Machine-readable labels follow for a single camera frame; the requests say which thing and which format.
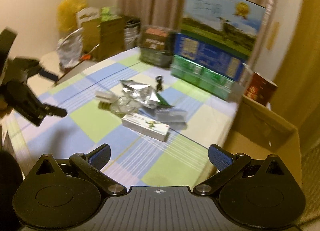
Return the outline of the blue dental floss box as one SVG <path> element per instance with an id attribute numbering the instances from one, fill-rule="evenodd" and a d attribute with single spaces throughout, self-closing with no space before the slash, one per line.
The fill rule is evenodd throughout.
<path id="1" fill-rule="evenodd" d="M 172 130 L 184 130 L 187 128 L 187 111 L 171 108 L 156 109 L 155 118 L 157 121 L 167 124 Z"/>

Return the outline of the clear plastic blister packaging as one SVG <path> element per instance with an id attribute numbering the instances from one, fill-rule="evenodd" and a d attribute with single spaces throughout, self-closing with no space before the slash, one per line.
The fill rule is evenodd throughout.
<path id="1" fill-rule="evenodd" d="M 136 100 L 121 96 L 110 105 L 110 111 L 116 115 L 126 115 L 136 112 L 142 105 Z"/>

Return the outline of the white plastic case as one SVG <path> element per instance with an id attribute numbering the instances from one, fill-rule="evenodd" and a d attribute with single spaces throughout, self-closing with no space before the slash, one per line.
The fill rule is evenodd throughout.
<path id="1" fill-rule="evenodd" d="M 115 102 L 118 99 L 118 96 L 114 94 L 113 92 L 103 92 L 103 91 L 96 91 L 95 92 L 95 97 L 97 100 L 103 103 L 108 103 L 111 104 Z"/>

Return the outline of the white ointment box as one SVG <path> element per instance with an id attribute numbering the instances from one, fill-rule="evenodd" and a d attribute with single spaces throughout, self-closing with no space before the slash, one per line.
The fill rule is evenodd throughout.
<path id="1" fill-rule="evenodd" d="M 122 125 L 138 133 L 164 142 L 170 126 L 138 113 L 127 114 L 122 118 Z"/>

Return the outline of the silver foil bag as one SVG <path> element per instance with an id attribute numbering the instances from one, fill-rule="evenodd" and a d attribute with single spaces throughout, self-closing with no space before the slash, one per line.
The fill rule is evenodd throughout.
<path id="1" fill-rule="evenodd" d="M 159 107 L 172 107 L 152 86 L 138 83 L 134 80 L 121 80 L 122 91 L 143 107 L 156 109 Z"/>

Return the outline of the brown cardboard box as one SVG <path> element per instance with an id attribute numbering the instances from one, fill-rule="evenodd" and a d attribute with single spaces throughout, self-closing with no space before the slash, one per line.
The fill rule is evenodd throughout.
<path id="1" fill-rule="evenodd" d="M 297 128 L 267 107 L 243 96 L 223 148 L 252 159 L 278 155 L 299 185 L 302 159 Z"/>

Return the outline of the white printed plastic bag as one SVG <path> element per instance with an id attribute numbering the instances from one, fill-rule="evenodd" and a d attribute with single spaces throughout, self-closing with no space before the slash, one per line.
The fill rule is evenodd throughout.
<path id="1" fill-rule="evenodd" d="M 83 30 L 83 28 L 79 28 L 58 41 L 56 52 L 62 70 L 73 68 L 79 63 L 83 48 Z"/>

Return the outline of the open dark gift box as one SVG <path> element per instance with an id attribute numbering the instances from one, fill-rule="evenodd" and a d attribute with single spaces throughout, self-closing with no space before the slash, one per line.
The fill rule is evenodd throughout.
<path id="1" fill-rule="evenodd" d="M 72 77 L 80 74 L 81 72 L 83 72 L 85 69 L 93 66 L 97 64 L 97 62 L 95 61 L 91 61 L 91 60 L 83 60 L 80 63 L 78 63 L 75 67 L 70 68 L 66 71 L 66 73 L 64 73 L 57 82 L 54 83 L 55 86 L 60 85 L 62 83 L 64 83 L 65 81 L 71 79 Z"/>

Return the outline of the checked tablecloth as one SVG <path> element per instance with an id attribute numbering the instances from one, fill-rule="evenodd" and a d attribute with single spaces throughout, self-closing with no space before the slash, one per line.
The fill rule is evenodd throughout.
<path id="1" fill-rule="evenodd" d="M 238 104 L 146 64 L 134 48 L 40 95 L 67 110 L 40 126 L 12 112 L 3 122 L 27 174 L 42 154 L 68 158 L 111 147 L 102 172 L 126 187 L 193 187 L 210 173 L 208 148 L 223 145 Z"/>

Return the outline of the red gift bag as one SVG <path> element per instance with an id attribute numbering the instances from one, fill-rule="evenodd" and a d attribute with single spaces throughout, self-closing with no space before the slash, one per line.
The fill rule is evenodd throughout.
<path id="1" fill-rule="evenodd" d="M 277 88 L 278 86 L 274 82 L 262 77 L 259 73 L 254 72 L 250 84 L 245 91 L 245 96 L 266 106 Z"/>

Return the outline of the yellow plastic bag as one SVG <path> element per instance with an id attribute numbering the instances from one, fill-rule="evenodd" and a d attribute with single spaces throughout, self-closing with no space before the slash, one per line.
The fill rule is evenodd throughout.
<path id="1" fill-rule="evenodd" d="M 57 23 L 61 33 L 77 29 L 76 14 L 88 6 L 87 0 L 63 0 L 57 7 Z"/>

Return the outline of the open cardboard box pile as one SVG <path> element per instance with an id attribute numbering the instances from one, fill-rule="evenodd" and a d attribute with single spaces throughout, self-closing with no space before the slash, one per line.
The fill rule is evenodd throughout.
<path id="1" fill-rule="evenodd" d="M 84 29 L 82 50 L 94 61 L 103 61 L 137 45 L 140 18 L 122 15 L 119 19 L 101 22 L 100 9 L 95 7 L 82 9 L 76 18 L 79 27 Z"/>

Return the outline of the green drink carton pack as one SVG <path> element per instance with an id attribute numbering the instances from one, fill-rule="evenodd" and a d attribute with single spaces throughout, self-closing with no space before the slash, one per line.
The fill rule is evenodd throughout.
<path id="1" fill-rule="evenodd" d="M 220 99 L 231 99 L 235 81 L 179 55 L 173 57 L 171 74 Z"/>

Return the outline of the blue carton box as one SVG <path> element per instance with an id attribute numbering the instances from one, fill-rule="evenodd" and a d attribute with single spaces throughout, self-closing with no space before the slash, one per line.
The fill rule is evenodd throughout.
<path id="1" fill-rule="evenodd" d="M 244 61 L 215 46 L 181 33 L 176 34 L 174 54 L 187 58 L 233 81 L 239 81 Z"/>

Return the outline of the dark Honglu food box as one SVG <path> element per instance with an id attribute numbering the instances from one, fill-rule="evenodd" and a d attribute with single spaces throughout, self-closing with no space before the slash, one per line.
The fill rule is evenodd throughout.
<path id="1" fill-rule="evenodd" d="M 166 27 L 145 25 L 138 39 L 140 60 L 150 65 L 169 68 L 174 56 L 176 32 Z"/>

